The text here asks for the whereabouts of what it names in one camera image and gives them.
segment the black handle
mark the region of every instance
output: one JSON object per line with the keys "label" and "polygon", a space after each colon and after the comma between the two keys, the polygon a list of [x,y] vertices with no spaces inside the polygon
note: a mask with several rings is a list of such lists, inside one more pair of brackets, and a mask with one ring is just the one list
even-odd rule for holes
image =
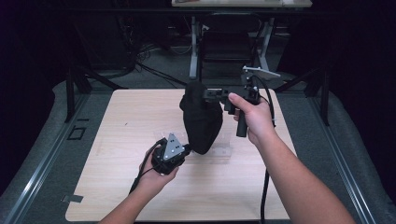
{"label": "black handle", "polygon": [[247,121],[245,120],[245,113],[242,110],[239,110],[239,120],[238,127],[236,129],[236,136],[238,137],[246,137],[248,132]]}

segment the person's right hand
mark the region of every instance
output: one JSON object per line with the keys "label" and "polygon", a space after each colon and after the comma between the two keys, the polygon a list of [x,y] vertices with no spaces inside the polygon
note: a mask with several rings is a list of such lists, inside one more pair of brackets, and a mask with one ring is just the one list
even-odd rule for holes
{"label": "person's right hand", "polygon": [[[264,99],[261,99],[259,105],[253,105],[235,93],[230,93],[228,98],[233,105],[245,112],[248,139],[256,147],[259,145],[260,139],[266,139],[272,134],[276,134],[270,107]],[[235,113],[234,119],[239,120],[238,113]]]}

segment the hand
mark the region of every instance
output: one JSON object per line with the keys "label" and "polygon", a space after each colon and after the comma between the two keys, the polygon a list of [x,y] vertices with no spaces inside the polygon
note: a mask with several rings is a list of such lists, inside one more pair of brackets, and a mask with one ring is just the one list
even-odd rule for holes
{"label": "hand", "polygon": [[[248,139],[256,147],[259,145],[260,139],[266,139],[267,136],[276,134],[272,123],[270,107],[264,99],[261,99],[259,105],[252,105],[235,93],[230,93],[228,98],[233,105],[245,112]],[[238,115],[238,113],[235,113],[235,120],[239,120]]]}
{"label": "hand", "polygon": [[152,152],[148,156],[148,161],[146,162],[145,168],[143,170],[143,173],[146,173],[140,177],[140,181],[136,187],[136,190],[145,191],[150,197],[153,198],[163,189],[163,187],[167,183],[175,178],[178,167],[173,170],[169,175],[158,174],[154,169],[152,169]]}

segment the table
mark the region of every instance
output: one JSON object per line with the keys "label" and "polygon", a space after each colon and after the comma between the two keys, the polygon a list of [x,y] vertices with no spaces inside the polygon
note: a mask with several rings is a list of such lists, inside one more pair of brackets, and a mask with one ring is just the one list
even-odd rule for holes
{"label": "table", "polygon": [[[186,144],[182,111],[184,90],[114,91],[74,195],[68,221],[97,221],[129,192],[145,152],[174,133]],[[295,153],[282,111],[271,91],[276,131]],[[247,138],[236,137],[237,122],[226,112],[215,143],[204,155],[191,154],[170,182],[140,213],[138,221],[257,220],[265,166]],[[267,219],[288,219],[270,181]]]}
{"label": "table", "polygon": [[[303,8],[311,7],[312,2],[310,0],[194,0],[186,2],[178,2],[172,0],[173,7],[289,7],[289,8]],[[265,53],[268,49],[268,43],[271,38],[273,30],[274,19],[269,20],[265,23],[262,35],[264,37],[262,41],[262,49],[259,50],[260,67],[264,70],[268,69],[268,63],[265,60]],[[191,67],[190,67],[190,78],[196,78],[197,69],[197,27],[195,18],[191,20]]]}

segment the person's left hand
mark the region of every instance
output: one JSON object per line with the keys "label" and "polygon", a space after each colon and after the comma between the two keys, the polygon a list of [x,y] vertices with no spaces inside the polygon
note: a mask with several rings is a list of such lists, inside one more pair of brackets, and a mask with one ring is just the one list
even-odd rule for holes
{"label": "person's left hand", "polygon": [[136,187],[136,189],[143,190],[149,193],[152,197],[157,195],[163,189],[163,187],[165,187],[167,183],[173,180],[178,171],[178,167],[177,167],[169,175],[161,175],[157,173],[154,169],[152,169],[151,159],[154,150],[148,156],[148,161],[146,162],[143,173],[145,173],[147,170],[149,171],[140,177],[140,181]]}

